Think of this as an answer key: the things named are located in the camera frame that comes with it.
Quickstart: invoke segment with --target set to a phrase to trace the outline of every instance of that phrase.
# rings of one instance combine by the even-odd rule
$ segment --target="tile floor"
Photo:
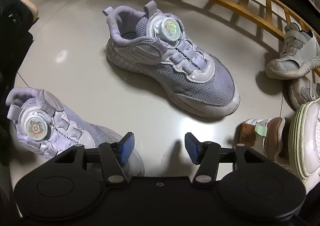
[[[39,20],[31,28],[34,42],[16,78],[16,86],[43,88],[57,96],[84,120],[124,135],[135,134],[146,176],[193,176],[184,135],[232,147],[237,127],[248,118],[290,116],[283,82],[266,77],[264,67],[278,56],[279,41],[255,24],[206,0],[155,0],[158,8],[183,21],[188,36],[217,56],[230,70],[241,104],[221,120],[199,118],[174,106],[151,78],[108,63],[108,25],[102,10],[129,5],[142,10],[150,0],[31,0]],[[261,0],[249,8],[263,12]],[[279,9],[272,5],[274,23]],[[43,160],[15,145],[10,169],[13,185]],[[222,164],[218,179],[231,172]]]

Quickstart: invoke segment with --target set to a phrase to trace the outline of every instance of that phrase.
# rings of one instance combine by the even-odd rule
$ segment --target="black shoe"
[[[29,0],[0,0],[0,41],[19,40],[37,18],[38,9]]]

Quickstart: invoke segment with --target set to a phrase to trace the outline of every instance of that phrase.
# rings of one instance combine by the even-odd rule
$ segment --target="green pull tab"
[[[259,123],[256,123],[256,126],[254,128],[254,131],[256,132],[256,134],[262,137],[267,136],[267,130],[268,128],[266,126],[261,126]]]

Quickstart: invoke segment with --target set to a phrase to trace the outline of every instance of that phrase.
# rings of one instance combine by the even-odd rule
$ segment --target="lavender mesh sneaker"
[[[220,61],[197,47],[181,20],[150,1],[145,12],[106,8],[107,58],[117,66],[156,79],[170,100],[188,112],[220,118],[236,111],[239,93]]]
[[[104,142],[119,142],[122,137],[114,131],[83,121],[50,92],[34,88],[13,88],[6,105],[19,142],[28,150],[46,159],[60,154],[75,144],[96,148]],[[126,176],[144,175],[144,166],[133,149],[129,161],[122,164]],[[89,172],[101,172],[98,164]]]

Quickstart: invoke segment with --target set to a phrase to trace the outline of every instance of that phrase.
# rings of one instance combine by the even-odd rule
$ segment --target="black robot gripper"
[[[130,177],[122,171],[134,148],[129,132],[95,149],[75,145],[17,183],[23,226],[61,225],[307,225],[298,216],[301,181],[243,144],[221,148],[185,135],[194,178]],[[101,166],[103,180],[87,171]],[[216,180],[219,163],[233,172]]]

